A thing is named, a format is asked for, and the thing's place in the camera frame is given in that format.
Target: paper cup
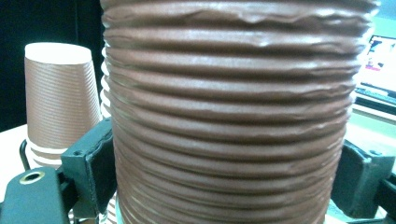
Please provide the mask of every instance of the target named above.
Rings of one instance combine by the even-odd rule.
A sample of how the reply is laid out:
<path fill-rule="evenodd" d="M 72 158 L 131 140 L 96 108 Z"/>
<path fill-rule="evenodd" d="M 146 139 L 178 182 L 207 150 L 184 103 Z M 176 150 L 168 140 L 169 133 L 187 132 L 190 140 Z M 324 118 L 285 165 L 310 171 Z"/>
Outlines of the paper cup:
<path fill-rule="evenodd" d="M 59 155 L 58 149 L 70 147 L 101 120 L 88 49 L 60 43 L 29 44 L 25 78 L 28 137 L 36 146 L 51 148 Z"/>

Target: stack of paper cups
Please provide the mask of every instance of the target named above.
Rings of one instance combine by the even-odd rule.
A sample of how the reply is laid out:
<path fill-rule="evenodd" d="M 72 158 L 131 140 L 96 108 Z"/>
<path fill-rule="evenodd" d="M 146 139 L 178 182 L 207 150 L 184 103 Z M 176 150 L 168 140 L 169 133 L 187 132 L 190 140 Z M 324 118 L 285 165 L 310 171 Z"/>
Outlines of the stack of paper cups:
<path fill-rule="evenodd" d="M 39 165 L 61 165 L 61 154 L 98 123 L 89 49 L 60 43 L 25 48 L 28 142 Z"/>
<path fill-rule="evenodd" d="M 323 223 L 377 1 L 101 4 L 123 223 Z"/>

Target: screw hole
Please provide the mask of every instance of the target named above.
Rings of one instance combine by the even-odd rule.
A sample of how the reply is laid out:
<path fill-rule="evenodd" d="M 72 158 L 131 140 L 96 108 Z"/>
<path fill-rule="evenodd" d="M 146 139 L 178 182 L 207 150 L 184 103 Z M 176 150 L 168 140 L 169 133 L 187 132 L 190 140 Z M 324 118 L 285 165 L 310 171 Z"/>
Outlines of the screw hole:
<path fill-rule="evenodd" d="M 25 175 L 24 177 L 21 178 L 20 183 L 23 185 L 29 185 L 37 182 L 41 178 L 43 178 L 45 175 L 44 172 L 32 172 L 30 174 Z"/>
<path fill-rule="evenodd" d="M 81 155 L 82 154 L 82 152 L 79 150 L 79 151 L 75 151 L 75 152 L 73 152 L 73 155 L 75 155 L 75 156 L 79 156 L 79 155 Z"/>

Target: dark background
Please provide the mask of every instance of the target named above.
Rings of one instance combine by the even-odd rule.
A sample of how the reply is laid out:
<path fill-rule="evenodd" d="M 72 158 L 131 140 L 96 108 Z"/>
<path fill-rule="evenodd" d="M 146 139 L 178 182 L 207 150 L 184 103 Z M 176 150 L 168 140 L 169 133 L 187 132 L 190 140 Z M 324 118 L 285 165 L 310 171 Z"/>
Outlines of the dark background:
<path fill-rule="evenodd" d="M 98 90 L 103 27 L 99 0 L 0 1 L 0 132 L 26 123 L 24 47 L 77 44 L 92 52 Z"/>

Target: ribbed cup stack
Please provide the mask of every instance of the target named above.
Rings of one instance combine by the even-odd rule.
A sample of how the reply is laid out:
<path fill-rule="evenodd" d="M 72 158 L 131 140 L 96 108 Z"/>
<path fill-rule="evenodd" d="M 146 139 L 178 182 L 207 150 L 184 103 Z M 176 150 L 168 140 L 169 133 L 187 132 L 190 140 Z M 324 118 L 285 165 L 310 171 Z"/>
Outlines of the ribbed cup stack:
<path fill-rule="evenodd" d="M 60 43 L 25 48 L 29 145 L 40 165 L 61 154 L 101 120 L 89 49 Z"/>
<path fill-rule="evenodd" d="M 323 223 L 377 1 L 101 4 L 124 223 Z"/>

